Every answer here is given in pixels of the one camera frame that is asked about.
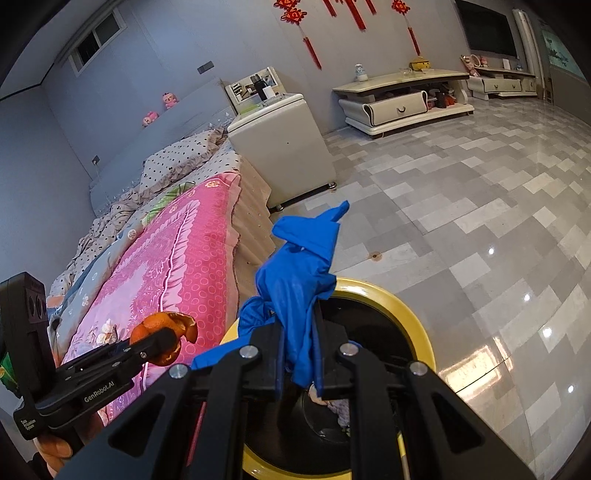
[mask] ceiling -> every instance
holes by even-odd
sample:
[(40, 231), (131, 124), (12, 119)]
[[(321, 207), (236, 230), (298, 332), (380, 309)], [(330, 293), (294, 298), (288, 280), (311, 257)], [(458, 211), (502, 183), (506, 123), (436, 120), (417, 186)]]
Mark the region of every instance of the ceiling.
[(105, 0), (68, 2), (25, 47), (0, 86), (0, 99), (40, 83), (70, 37), (104, 3)]

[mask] red chinese knot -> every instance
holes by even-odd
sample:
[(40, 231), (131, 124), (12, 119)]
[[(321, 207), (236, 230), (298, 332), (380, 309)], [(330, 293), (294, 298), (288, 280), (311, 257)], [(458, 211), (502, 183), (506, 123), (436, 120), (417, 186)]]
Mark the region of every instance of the red chinese knot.
[(410, 10), (410, 7), (402, 0), (394, 0), (394, 2), (392, 2), (392, 10), (396, 10), (399, 14), (406, 15)]
[(290, 10), (299, 3), (300, 0), (277, 0), (273, 6), (283, 8), (284, 10)]
[(299, 25), (307, 14), (308, 12), (303, 12), (299, 8), (291, 8), (281, 16), (281, 19), (285, 22)]

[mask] yellow rim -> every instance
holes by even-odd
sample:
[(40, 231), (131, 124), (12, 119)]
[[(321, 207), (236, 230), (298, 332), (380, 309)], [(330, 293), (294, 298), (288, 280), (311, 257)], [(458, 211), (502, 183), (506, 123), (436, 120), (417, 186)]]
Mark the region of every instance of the yellow rim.
[[(413, 351), (415, 359), (426, 363), (433, 371), (436, 371), (435, 356), (427, 332), (419, 322), (417, 316), (400, 299), (389, 291), (361, 280), (350, 278), (337, 278), (333, 297), (356, 300), (376, 309), (386, 315), (405, 334)], [(229, 342), (238, 337), (238, 320), (235, 321), (222, 343)], [(398, 436), (400, 453), (404, 455), (404, 441)], [(351, 480), (351, 472), (337, 473), (335, 475), (296, 475), (281, 470), (260, 458), (256, 453), (244, 446), (242, 468), (258, 480), (294, 480), (294, 479), (331, 479)]]

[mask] polka dot pillow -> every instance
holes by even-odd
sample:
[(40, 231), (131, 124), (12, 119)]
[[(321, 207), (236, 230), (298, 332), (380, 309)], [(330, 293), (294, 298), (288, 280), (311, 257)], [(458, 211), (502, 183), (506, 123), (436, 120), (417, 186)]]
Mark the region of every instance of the polka dot pillow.
[(184, 177), (199, 168), (217, 151), (222, 135), (219, 130), (209, 130), (192, 135), (156, 152), (144, 161), (139, 192)]

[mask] bed headboard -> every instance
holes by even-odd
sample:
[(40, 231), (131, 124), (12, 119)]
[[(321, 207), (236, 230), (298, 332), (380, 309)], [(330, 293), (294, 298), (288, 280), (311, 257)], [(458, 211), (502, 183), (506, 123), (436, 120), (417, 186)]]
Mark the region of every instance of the bed headboard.
[(96, 216), (106, 213), (123, 192), (135, 187), (143, 163), (153, 153), (192, 133), (226, 126), (235, 116), (222, 81), (213, 79), (165, 111), (144, 128), (90, 184), (90, 202)]

